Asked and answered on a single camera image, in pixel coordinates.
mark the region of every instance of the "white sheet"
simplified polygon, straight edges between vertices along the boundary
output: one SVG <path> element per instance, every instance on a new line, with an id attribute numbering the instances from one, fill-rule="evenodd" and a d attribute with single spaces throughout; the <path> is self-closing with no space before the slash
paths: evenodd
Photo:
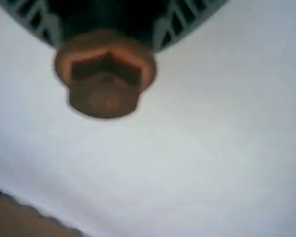
<path id="1" fill-rule="evenodd" d="M 0 10 L 0 188 L 97 237 L 296 237 L 296 0 L 231 0 L 131 117 L 76 114 Z"/>

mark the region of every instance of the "rusty bolt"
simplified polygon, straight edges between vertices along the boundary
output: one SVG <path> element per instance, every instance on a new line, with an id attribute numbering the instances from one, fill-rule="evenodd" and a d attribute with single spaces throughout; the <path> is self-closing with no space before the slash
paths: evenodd
<path id="1" fill-rule="evenodd" d="M 116 35 L 97 34 L 108 37 L 98 46 L 90 39 L 94 35 L 77 37 L 56 57 L 57 75 L 70 91 L 69 103 L 85 115 L 112 119 L 132 113 L 141 92 L 154 80 L 156 68 L 149 51 L 142 56 L 144 47 Z"/>

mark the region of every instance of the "white fabric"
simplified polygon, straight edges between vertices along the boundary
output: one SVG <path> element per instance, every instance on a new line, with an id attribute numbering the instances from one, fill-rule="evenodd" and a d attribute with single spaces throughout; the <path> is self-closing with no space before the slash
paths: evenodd
<path id="1" fill-rule="evenodd" d="M 0 188 L 97 237 L 296 237 L 296 0 L 231 0 L 131 117 L 66 105 L 0 10 Z"/>

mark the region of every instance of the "brown object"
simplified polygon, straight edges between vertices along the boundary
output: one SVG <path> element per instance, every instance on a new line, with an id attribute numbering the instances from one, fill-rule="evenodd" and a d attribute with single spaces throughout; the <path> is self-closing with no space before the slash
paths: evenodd
<path id="1" fill-rule="evenodd" d="M 140 95 L 154 81 L 153 53 L 118 32 L 102 30 L 66 42 L 55 71 L 69 88 L 69 103 L 85 115 L 119 118 L 136 110 Z"/>
<path id="2" fill-rule="evenodd" d="M 74 237 L 74 234 L 0 198 L 0 237 Z"/>

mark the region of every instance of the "black vent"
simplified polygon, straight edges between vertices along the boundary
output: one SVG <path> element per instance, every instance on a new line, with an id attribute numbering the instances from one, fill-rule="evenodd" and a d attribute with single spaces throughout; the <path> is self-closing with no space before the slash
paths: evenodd
<path id="1" fill-rule="evenodd" d="M 185 37 L 189 32 L 205 22 L 227 0 L 174 0 L 168 15 L 158 28 L 163 29 L 162 38 L 155 38 L 156 51 L 164 49 Z"/>
<path id="2" fill-rule="evenodd" d="M 159 52 L 185 37 L 211 17 L 228 0 L 172 0 L 168 12 L 156 24 L 154 51 Z M 61 43 L 59 19 L 50 13 L 46 0 L 0 0 L 15 20 L 52 47 Z"/>
<path id="3" fill-rule="evenodd" d="M 0 5 L 21 25 L 53 47 L 58 47 L 59 26 L 45 0 L 0 0 Z"/>

